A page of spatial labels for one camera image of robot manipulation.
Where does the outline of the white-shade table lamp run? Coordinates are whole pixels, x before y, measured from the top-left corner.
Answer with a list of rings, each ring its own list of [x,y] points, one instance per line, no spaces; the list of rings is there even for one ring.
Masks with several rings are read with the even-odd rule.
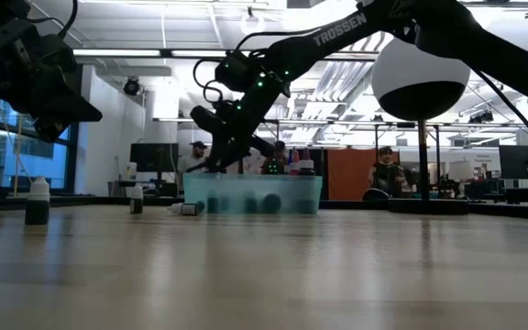
[[[468,160],[457,160],[449,163],[448,180],[453,183],[456,198],[466,197],[466,186],[470,185],[473,178],[473,168]]]

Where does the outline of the teal translucent plastic bin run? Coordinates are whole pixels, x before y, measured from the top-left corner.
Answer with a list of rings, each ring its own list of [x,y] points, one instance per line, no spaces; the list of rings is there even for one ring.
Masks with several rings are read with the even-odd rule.
[[[299,175],[256,175],[224,173],[187,173],[183,176],[183,196],[187,204],[205,203],[208,214],[270,215],[262,210],[262,201],[269,193],[281,198],[279,215],[314,215],[320,204],[323,179],[315,176],[314,213],[303,214],[299,210]],[[218,199],[226,195],[230,199],[229,210],[219,212]],[[254,195],[258,199],[256,214],[244,213],[244,199]]]

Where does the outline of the ceiling light strip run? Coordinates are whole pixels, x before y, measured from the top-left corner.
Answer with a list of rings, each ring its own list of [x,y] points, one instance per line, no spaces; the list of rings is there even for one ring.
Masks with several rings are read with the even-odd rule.
[[[75,57],[91,58],[160,58],[157,49],[74,49]]]

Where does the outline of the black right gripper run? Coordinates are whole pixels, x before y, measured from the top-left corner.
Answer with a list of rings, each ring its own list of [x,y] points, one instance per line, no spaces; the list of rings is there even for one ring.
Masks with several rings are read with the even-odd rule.
[[[191,111],[193,122],[212,135],[211,151],[202,141],[191,144],[192,154],[185,160],[185,172],[227,173],[227,167],[255,149],[269,157],[273,145],[255,135],[261,120],[235,106],[225,105],[219,112],[212,112],[197,105]]]

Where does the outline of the orange partition panel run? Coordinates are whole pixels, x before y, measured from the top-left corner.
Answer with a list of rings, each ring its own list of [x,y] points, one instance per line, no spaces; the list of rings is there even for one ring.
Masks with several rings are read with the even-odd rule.
[[[378,161],[378,150],[331,149],[327,151],[327,180],[330,200],[360,201],[371,188],[369,172]],[[393,151],[393,160],[400,165],[399,154]]]

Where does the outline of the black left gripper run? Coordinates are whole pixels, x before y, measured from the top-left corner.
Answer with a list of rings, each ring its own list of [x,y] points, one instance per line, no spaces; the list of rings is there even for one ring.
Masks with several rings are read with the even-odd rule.
[[[72,122],[99,122],[103,114],[80,95],[68,75],[77,70],[72,49],[55,34],[11,20],[0,27],[0,99],[28,114],[45,141],[56,140]]]

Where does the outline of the white globe lamp black base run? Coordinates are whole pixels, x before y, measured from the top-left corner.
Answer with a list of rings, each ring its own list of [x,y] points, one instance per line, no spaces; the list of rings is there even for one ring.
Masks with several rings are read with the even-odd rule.
[[[390,198],[389,211],[415,215],[466,215],[466,202],[430,197],[426,122],[448,111],[465,91],[470,69],[460,60],[431,55],[393,39],[376,58],[371,87],[390,116],[417,124],[420,197]]]

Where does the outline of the black ceiling spotlight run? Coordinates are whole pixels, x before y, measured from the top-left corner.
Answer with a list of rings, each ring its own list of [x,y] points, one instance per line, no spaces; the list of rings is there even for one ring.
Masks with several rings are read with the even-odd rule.
[[[141,93],[141,86],[137,76],[128,77],[123,86],[123,92],[129,96],[137,96]]]

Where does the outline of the person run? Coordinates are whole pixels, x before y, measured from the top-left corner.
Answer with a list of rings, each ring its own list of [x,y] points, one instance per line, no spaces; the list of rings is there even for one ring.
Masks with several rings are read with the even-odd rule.
[[[378,150],[378,161],[370,169],[370,187],[381,190],[389,196],[401,196],[411,190],[404,168],[393,160],[390,147]]]
[[[267,157],[261,166],[261,174],[264,175],[282,175],[285,173],[285,167],[288,164],[288,158],[285,155],[285,143],[278,140],[274,144],[273,154]]]
[[[191,144],[190,155],[181,156],[178,160],[178,174],[182,177],[185,173],[199,171],[200,165],[205,161],[204,153],[207,146],[202,141],[195,141]]]

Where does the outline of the black computer monitor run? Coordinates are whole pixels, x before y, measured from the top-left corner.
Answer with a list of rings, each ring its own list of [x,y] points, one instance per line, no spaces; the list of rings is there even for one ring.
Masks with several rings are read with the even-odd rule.
[[[175,172],[178,164],[178,144],[134,143],[130,146],[130,161],[140,172]]]
[[[528,146],[500,146],[500,176],[528,180]]]

